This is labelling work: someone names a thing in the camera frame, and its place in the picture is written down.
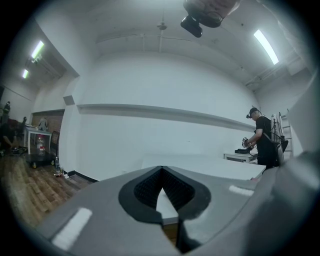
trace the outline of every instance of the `white table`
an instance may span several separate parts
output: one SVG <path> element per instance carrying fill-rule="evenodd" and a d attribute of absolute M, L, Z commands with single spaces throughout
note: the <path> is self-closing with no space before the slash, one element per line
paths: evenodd
<path fill-rule="evenodd" d="M 250 164 L 250 162 L 254 159 L 257 159 L 257 152 L 252 152 L 251 154 L 239 154 L 239 153 L 224 153 L 223 154 L 223 159 L 226 160 L 231 160 L 234 161 L 232 159 L 237 159 L 239 161 L 236 162 L 243 162 Z"/>
<path fill-rule="evenodd" d="M 50 143 L 51 143 L 51 136 L 52 133 L 48 132 L 48 131 L 44 131 L 44 130 L 38 130 L 36 128 L 32 128 L 32 127 L 25 127 L 24 128 L 24 143 L 23 145 L 26 146 L 26 141 L 28 140 L 28 154 L 30 155 L 30 139 L 31 139 L 31 134 L 41 134 L 41 135 L 45 135 L 45 136 L 49 136 L 49 151 L 50 151 Z"/>
<path fill-rule="evenodd" d="M 144 156 L 142 169 L 153 166 L 173 166 L 200 174 L 238 180 L 258 178 L 266 169 L 265 165 L 243 164 L 207 155 L 147 154 Z M 163 189 L 159 194 L 156 210 L 162 214 L 165 225 L 177 222 L 178 213 Z"/>

